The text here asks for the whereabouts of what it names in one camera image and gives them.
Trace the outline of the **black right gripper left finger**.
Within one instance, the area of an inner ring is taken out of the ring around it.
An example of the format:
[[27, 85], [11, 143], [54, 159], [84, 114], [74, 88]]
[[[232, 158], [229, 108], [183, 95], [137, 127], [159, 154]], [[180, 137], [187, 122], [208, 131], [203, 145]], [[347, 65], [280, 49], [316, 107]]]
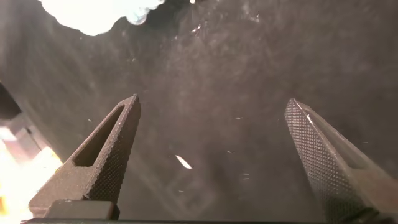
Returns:
[[29, 202], [43, 218], [57, 200], [116, 203], [141, 117], [137, 95], [120, 101]]

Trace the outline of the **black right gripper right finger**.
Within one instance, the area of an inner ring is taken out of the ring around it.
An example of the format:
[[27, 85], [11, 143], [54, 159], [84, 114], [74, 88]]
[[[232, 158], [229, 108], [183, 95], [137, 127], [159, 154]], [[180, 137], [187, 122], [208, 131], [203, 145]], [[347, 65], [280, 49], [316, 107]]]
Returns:
[[308, 105], [291, 98], [284, 117], [326, 222], [397, 222], [396, 179]]

